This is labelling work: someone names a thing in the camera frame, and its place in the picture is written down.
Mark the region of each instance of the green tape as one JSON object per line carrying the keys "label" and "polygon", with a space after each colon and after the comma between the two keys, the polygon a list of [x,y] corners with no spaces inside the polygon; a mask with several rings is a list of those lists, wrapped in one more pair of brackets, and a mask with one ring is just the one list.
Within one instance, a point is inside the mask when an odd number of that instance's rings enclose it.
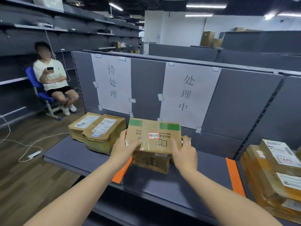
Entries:
{"label": "green tape", "polygon": [[132,126],[140,126],[142,127],[143,125],[143,121],[140,121],[140,120],[136,120],[136,119],[130,119],[130,122],[129,122],[129,125],[132,125]]}
{"label": "green tape", "polygon": [[160,129],[180,131],[181,127],[179,124],[160,123]]}

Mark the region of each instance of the blue chair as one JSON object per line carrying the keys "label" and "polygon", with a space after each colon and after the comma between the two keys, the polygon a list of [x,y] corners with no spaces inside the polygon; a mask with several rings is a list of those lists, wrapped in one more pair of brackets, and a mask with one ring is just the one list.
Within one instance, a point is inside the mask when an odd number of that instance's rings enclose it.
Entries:
{"label": "blue chair", "polygon": [[58,107],[51,108],[51,106],[50,106],[50,103],[54,103],[54,102],[56,102],[56,100],[53,97],[50,97],[47,94],[47,92],[44,90],[43,84],[40,83],[36,79],[36,75],[35,75],[35,73],[33,71],[33,68],[32,67],[28,67],[25,70],[25,72],[27,74],[27,77],[28,77],[29,81],[31,82],[32,86],[34,87],[36,95],[39,98],[43,99],[46,102],[46,106],[47,106],[47,110],[48,110],[48,113],[46,113],[46,115],[49,116],[49,117],[52,117],[52,118],[55,118],[55,119],[61,121],[62,120],[61,117],[58,117],[58,116],[54,115],[54,112],[58,111],[59,108]]}

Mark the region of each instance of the black shorts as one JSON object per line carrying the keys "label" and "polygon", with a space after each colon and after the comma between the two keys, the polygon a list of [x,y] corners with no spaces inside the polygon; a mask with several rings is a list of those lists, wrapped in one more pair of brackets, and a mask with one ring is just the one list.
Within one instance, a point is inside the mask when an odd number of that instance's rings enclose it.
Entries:
{"label": "black shorts", "polygon": [[62,92],[64,94],[71,89],[73,89],[71,86],[64,86],[64,87],[57,88],[57,89],[47,90],[47,94],[51,97],[51,94],[53,94],[54,92]]}

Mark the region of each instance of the chair leg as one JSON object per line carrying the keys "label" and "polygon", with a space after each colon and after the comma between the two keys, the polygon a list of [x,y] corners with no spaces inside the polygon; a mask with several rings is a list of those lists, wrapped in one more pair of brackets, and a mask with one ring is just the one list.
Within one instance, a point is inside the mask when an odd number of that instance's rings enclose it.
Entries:
{"label": "chair leg", "polygon": [[55,118],[56,120],[59,120],[59,121],[62,120],[62,118],[54,115],[54,113],[53,113],[53,112],[58,111],[58,108],[52,109],[51,106],[50,106],[50,104],[49,104],[49,102],[47,100],[46,100],[46,106],[47,106],[47,109],[48,109],[48,113],[46,113],[47,116]]}

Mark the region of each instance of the person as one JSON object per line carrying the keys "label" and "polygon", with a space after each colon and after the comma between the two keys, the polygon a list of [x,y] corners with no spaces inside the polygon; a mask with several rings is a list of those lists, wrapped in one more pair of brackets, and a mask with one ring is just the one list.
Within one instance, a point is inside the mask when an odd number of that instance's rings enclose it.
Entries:
{"label": "person", "polygon": [[[77,109],[73,104],[77,101],[78,94],[68,85],[62,63],[51,58],[52,50],[46,42],[36,42],[35,50],[41,57],[33,64],[37,80],[43,84],[47,94],[61,104],[59,108],[65,116],[70,115],[69,110],[76,112]],[[47,70],[48,67],[53,67],[53,70]]]}
{"label": "person", "polygon": [[[111,182],[114,175],[126,164],[137,146],[136,141],[125,144],[126,130],[122,131],[113,146],[107,162],[55,199],[24,226],[80,226]],[[176,168],[222,226],[281,226],[266,210],[251,200],[221,186],[197,171],[197,152],[190,146],[187,136],[178,150],[172,140],[172,156]]]}

